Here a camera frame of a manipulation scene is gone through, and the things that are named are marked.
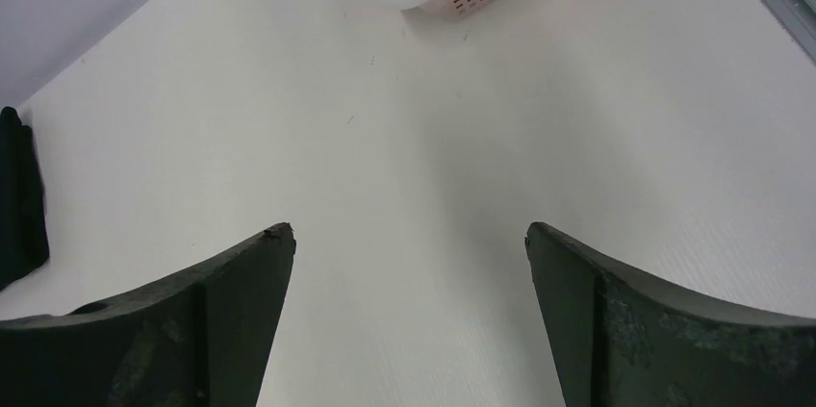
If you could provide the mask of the folded black t shirt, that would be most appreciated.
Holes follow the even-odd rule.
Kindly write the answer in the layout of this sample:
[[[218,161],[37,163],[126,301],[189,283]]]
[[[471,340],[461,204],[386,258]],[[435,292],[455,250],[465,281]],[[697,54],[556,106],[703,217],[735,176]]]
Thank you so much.
[[[33,130],[17,110],[1,112],[1,288],[43,266],[50,257],[44,186]]]

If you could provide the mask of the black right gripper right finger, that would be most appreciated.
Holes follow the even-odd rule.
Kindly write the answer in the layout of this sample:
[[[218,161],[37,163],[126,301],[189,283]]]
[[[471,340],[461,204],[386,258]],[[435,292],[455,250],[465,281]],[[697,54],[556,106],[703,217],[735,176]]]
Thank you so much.
[[[815,322],[698,293],[543,222],[525,236],[569,406],[811,406]]]

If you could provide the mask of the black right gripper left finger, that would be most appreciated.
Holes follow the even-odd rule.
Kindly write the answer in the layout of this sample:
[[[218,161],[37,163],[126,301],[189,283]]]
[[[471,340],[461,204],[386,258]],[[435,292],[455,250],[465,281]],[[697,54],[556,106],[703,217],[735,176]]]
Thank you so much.
[[[282,222],[62,315],[1,324],[5,406],[253,406],[290,282]]]

